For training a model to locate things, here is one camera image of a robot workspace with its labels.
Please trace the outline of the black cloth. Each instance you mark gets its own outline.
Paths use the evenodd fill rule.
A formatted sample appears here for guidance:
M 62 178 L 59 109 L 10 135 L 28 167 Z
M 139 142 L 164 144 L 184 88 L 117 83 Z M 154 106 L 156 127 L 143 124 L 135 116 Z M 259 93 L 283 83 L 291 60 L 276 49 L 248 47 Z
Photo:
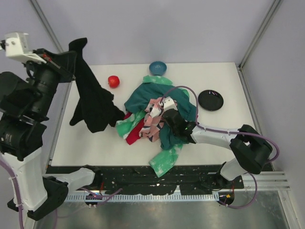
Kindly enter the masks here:
M 87 38 L 80 38 L 69 43 L 69 50 L 77 53 L 74 76 L 80 96 L 69 124 L 75 126 L 84 121 L 89 131 L 96 133 L 104 131 L 108 125 L 115 127 L 125 113 L 114 105 L 114 95 L 101 87 L 84 60 L 82 51 L 87 42 Z

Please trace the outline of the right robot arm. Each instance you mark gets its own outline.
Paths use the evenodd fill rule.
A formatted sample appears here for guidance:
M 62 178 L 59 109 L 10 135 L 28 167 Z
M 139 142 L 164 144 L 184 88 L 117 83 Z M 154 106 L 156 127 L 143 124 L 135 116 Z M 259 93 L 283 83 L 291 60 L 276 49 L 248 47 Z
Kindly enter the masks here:
M 273 150 L 272 146 L 250 125 L 239 129 L 223 129 L 186 121 L 175 109 L 163 113 L 163 119 L 173 134 L 185 143 L 210 144 L 231 150 L 234 158 L 224 162 L 214 175 L 219 187 L 229 185 L 245 173 L 260 174 Z

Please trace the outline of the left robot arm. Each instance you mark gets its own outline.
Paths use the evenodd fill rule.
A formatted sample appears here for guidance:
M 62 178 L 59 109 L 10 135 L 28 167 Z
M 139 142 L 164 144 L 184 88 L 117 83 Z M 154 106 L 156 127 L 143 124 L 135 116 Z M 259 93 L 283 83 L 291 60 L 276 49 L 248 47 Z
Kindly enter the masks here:
M 77 53 L 38 49 L 34 55 L 37 60 L 25 62 L 30 74 L 26 80 L 12 72 L 0 75 L 0 151 L 14 187 L 8 207 L 25 210 L 38 221 L 56 210 L 71 192 L 98 185 L 102 175 L 97 167 L 85 165 L 61 177 L 43 176 L 44 122 L 58 85 L 73 80 Z

